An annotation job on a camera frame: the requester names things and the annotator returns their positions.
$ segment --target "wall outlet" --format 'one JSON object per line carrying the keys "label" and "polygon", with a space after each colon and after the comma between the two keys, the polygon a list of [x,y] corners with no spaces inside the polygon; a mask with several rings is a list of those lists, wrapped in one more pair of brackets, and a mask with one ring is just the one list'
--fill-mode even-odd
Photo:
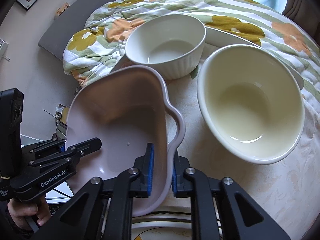
{"label": "wall outlet", "polygon": [[4,57],[6,60],[10,61],[10,59],[4,55],[7,47],[8,43],[6,43],[3,39],[0,38],[0,59]]}

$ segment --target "white bowl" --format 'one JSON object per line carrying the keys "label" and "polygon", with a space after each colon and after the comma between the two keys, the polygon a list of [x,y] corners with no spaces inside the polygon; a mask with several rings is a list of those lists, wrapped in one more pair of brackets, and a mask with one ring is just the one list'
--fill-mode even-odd
{"label": "white bowl", "polygon": [[302,134],[298,84],[281,61],[261,48],[229,45],[212,53],[200,70],[197,96],[211,132],[245,161],[278,162]]}
{"label": "white bowl", "polygon": [[198,65],[205,35],[206,29],[198,19],[165,15],[134,30],[125,43],[125,53],[131,61],[155,69],[164,79],[177,79]]}

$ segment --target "bowl rim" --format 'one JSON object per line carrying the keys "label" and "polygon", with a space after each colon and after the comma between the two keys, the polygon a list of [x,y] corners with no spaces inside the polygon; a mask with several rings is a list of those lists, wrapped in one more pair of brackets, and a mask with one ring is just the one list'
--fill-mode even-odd
{"label": "bowl rim", "polygon": [[[132,39],[130,39],[132,37],[132,34],[134,32],[136,32],[140,27],[142,27],[143,25],[146,25],[146,24],[150,24],[150,22],[155,22],[155,21],[161,21],[164,17],[165,18],[171,18],[171,17],[192,17],[194,19],[196,19],[199,23],[201,23],[203,29],[204,29],[204,35],[202,37],[202,40],[197,44],[197,46],[195,46],[192,50],[188,51],[187,53],[179,56],[179,57],[176,57],[174,59],[170,59],[170,60],[167,60],[167,61],[161,61],[161,62],[157,62],[157,63],[146,63],[146,62],[139,62],[139,61],[136,61],[134,59],[132,59],[131,57],[128,56],[128,53],[127,53],[127,44],[129,43],[129,41],[131,41]],[[143,24],[141,24],[138,28],[136,28],[131,34],[130,36],[128,37],[127,41],[125,42],[125,45],[124,45],[124,52],[127,56],[127,58],[129,60],[131,60],[132,62],[135,62],[136,64],[138,65],[147,65],[147,66],[155,66],[155,65],[159,65],[159,64],[163,64],[163,63],[169,63],[169,62],[172,62],[172,61],[175,61],[175,60],[178,60],[180,58],[183,58],[183,57],[186,57],[187,55],[191,54],[193,51],[195,51],[196,49],[198,49],[205,41],[205,38],[206,38],[206,35],[207,35],[207,29],[205,28],[204,24],[202,21],[200,21],[198,18],[196,17],[193,17],[191,15],[186,15],[186,14],[167,14],[167,15],[162,15],[162,16],[159,16],[159,17],[156,17],[156,18],[153,18]]]}
{"label": "bowl rim", "polygon": [[[240,150],[238,150],[236,147],[232,146],[230,143],[228,143],[223,136],[220,134],[220,132],[218,131],[218,129],[216,128],[216,126],[214,125],[213,121],[210,118],[209,112],[207,110],[207,106],[205,103],[205,96],[204,96],[204,79],[206,78],[206,74],[207,71],[210,67],[210,63],[213,60],[213,58],[215,58],[215,56],[217,56],[219,53],[221,53],[222,51],[225,50],[229,50],[229,49],[233,49],[233,48],[238,48],[238,47],[248,47],[249,49],[255,49],[255,50],[259,50],[262,53],[265,53],[267,56],[271,57],[273,60],[276,60],[280,66],[282,66],[282,68],[284,68],[284,70],[291,76],[292,82],[295,83],[295,87],[297,92],[300,95],[300,103],[301,103],[301,109],[300,109],[300,130],[299,130],[299,134],[296,137],[294,143],[289,147],[289,149],[287,149],[284,153],[282,153],[279,156],[271,156],[271,157],[267,157],[267,158],[259,158],[256,156],[249,156],[249,155],[245,155],[244,153],[242,153]],[[201,111],[201,114],[206,122],[206,124],[208,125],[210,131],[212,132],[212,134],[218,139],[218,141],[229,151],[231,152],[233,155],[249,162],[249,163],[254,163],[254,164],[272,164],[272,163],[276,163],[282,159],[284,159],[285,157],[287,157],[292,151],[293,149],[296,147],[296,145],[298,144],[300,137],[302,135],[302,131],[303,131],[303,127],[304,127],[304,118],[305,118],[305,112],[304,112],[304,103],[303,103],[303,98],[302,98],[302,94],[300,91],[300,88],[298,86],[297,81],[295,80],[294,76],[291,74],[291,72],[289,71],[289,69],[285,66],[284,63],[282,63],[277,57],[275,57],[274,55],[272,55],[270,52],[268,52],[267,50],[260,48],[260,47],[256,47],[253,45],[247,45],[247,44],[232,44],[232,45],[228,45],[225,47],[222,47],[220,49],[217,49],[216,51],[214,51],[212,54],[210,54],[210,56],[205,60],[205,62],[203,63],[201,69],[200,69],[200,73],[199,73],[199,77],[197,80],[197,98],[198,98],[198,103],[199,103],[199,108]]]}

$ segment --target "headboard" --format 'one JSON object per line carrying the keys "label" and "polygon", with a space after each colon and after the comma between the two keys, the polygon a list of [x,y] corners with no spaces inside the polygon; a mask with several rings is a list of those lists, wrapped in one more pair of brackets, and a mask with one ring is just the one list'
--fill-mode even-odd
{"label": "headboard", "polygon": [[84,28],[95,9],[110,1],[114,0],[77,0],[52,23],[38,45],[62,60],[63,51],[73,34]]}

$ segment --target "wall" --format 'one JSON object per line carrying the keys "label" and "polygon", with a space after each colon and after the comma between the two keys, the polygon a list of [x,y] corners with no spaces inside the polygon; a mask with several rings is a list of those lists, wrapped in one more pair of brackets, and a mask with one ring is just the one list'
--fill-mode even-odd
{"label": "wall", "polygon": [[0,26],[0,37],[9,43],[0,60],[0,91],[18,88],[24,93],[21,133],[46,140],[55,131],[53,117],[59,103],[69,105],[77,81],[63,72],[62,62],[38,47],[38,41],[65,2],[76,0],[38,0],[25,11],[15,3]]}

